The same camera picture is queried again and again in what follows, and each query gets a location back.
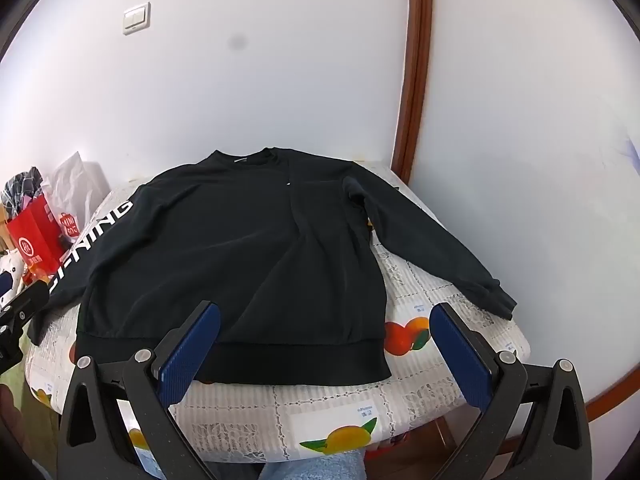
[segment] light switch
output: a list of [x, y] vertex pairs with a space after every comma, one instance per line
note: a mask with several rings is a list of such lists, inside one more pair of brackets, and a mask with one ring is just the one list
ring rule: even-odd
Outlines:
[[131, 34], [149, 26], [149, 12], [151, 4], [147, 2], [141, 6], [135, 6], [124, 12], [122, 20], [122, 33]]

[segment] metal bolt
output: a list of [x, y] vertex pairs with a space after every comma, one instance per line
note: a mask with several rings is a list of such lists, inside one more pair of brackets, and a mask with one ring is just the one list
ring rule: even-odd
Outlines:
[[500, 352], [498, 354], [498, 357], [500, 358], [500, 361], [502, 361], [506, 365], [512, 365], [514, 364], [514, 362], [516, 362], [516, 356], [513, 355], [511, 352], [507, 352], [506, 350], [503, 352]]
[[87, 368], [91, 363], [91, 358], [88, 355], [83, 355], [78, 359], [78, 368]]
[[565, 372], [570, 372], [574, 369], [574, 365], [572, 364], [572, 362], [567, 359], [560, 359], [560, 367]]
[[134, 355], [134, 359], [136, 361], [138, 361], [139, 363], [143, 363], [145, 361], [149, 361], [150, 357], [151, 357], [151, 350], [147, 350], [146, 348], [138, 350], [136, 352], [136, 355]]

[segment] white circular logo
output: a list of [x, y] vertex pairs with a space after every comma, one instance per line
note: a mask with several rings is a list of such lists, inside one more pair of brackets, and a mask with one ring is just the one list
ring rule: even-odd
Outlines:
[[20, 245], [20, 248], [22, 249], [22, 252], [24, 254], [29, 257], [33, 256], [33, 246], [31, 245], [31, 242], [27, 240], [27, 238], [19, 238], [18, 245]]

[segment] sleeve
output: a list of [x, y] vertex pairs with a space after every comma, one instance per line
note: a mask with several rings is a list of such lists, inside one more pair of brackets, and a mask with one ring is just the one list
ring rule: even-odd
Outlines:
[[380, 242], [430, 274], [453, 283], [473, 304], [511, 319], [515, 301], [456, 237], [377, 175], [354, 163], [343, 180], [348, 198], [362, 206]]
[[151, 182], [138, 188], [126, 202], [98, 220], [86, 236], [74, 244], [73, 250], [49, 282], [49, 302], [31, 319], [28, 329], [31, 342], [39, 344], [44, 316], [49, 310], [67, 306], [81, 298], [91, 276], [100, 266], [148, 240], [152, 236], [151, 226], [162, 211], [195, 187], [160, 189]]

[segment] blue gripper pad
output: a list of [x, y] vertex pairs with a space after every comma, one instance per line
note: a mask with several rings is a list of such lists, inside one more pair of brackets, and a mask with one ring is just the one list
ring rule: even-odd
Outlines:
[[209, 303], [158, 374], [158, 399], [168, 408], [182, 400], [220, 331], [220, 310]]
[[466, 402], [484, 413], [493, 397], [491, 372], [439, 304], [431, 310], [429, 329]]
[[7, 271], [0, 274], [0, 296], [4, 296], [14, 286], [14, 279]]

